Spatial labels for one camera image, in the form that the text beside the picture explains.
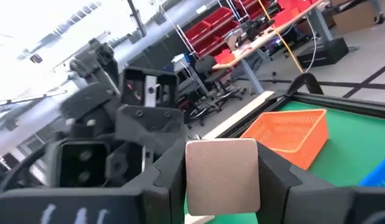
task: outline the beige square plate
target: beige square plate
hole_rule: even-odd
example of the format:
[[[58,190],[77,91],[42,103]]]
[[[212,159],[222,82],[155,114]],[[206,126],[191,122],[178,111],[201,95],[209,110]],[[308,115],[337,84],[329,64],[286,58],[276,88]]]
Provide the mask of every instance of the beige square plate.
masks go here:
[[[190,141],[186,146],[191,215],[257,212],[259,165],[254,139]]]

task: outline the green table surface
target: green table surface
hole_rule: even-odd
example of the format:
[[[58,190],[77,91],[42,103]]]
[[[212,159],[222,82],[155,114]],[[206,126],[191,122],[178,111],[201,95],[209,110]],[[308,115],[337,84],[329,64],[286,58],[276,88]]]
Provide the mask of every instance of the green table surface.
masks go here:
[[[290,102],[281,111],[319,106]],[[385,119],[327,109],[329,139],[309,168],[336,186],[357,185],[385,158]],[[256,224],[254,213],[219,215],[210,224]]]

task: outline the yellow cable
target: yellow cable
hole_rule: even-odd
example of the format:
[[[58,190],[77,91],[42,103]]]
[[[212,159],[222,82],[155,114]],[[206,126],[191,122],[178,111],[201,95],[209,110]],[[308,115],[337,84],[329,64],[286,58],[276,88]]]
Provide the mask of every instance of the yellow cable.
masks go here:
[[[270,15],[268,14],[268,12],[267,12],[267,10],[266,10],[266,7],[263,5],[262,1],[261,1],[261,0],[258,0],[258,2],[259,2],[259,4],[260,4],[260,6],[262,6],[262,9],[263,9],[263,11],[265,12],[266,17],[267,17],[269,20],[271,20],[272,18],[271,18]],[[281,39],[282,43],[284,44],[284,46],[287,48],[288,53],[291,55],[293,61],[295,62],[295,65],[297,65],[297,67],[298,67],[300,73],[303,73],[302,67],[301,67],[300,64],[298,63],[297,58],[296,58],[295,55],[292,53],[290,47],[288,46],[288,44],[286,43],[286,41],[284,40],[284,38],[282,38],[281,34],[279,33],[279,31],[277,30],[277,28],[276,28],[274,25],[272,25],[272,28],[273,28],[274,32],[280,37],[280,39]]]

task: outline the black office chair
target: black office chair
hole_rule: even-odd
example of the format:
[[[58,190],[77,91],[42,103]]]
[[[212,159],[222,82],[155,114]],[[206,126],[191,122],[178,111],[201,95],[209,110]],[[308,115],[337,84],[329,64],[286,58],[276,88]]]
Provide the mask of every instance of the black office chair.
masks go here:
[[[178,108],[184,111],[184,122],[189,129],[195,121],[199,122],[202,127],[205,126],[204,119],[207,115],[213,112],[220,112],[220,109],[215,105],[202,103],[198,105],[191,97],[193,93],[199,89],[199,85],[192,79],[187,79],[180,83],[179,86],[179,103]]]
[[[199,73],[209,73],[212,71],[212,67],[217,64],[215,61],[215,58],[208,55],[203,58],[200,58],[197,60],[195,64],[195,69]],[[221,94],[217,96],[217,99],[215,101],[215,104],[221,108],[225,103],[229,101],[231,98],[237,98],[239,100],[242,100],[242,96],[244,94],[244,90],[241,88],[235,88],[233,90],[228,90],[223,83],[221,82],[221,79],[224,78],[227,75],[227,69],[220,69],[214,73],[212,73],[204,82],[206,83],[213,83],[218,84],[221,90]]]

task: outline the orange basket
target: orange basket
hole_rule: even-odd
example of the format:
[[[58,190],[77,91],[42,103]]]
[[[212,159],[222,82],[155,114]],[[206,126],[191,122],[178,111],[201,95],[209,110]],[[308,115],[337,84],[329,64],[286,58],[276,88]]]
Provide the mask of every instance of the orange basket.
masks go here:
[[[253,138],[307,170],[328,139],[325,114],[324,109],[262,113],[241,138]]]

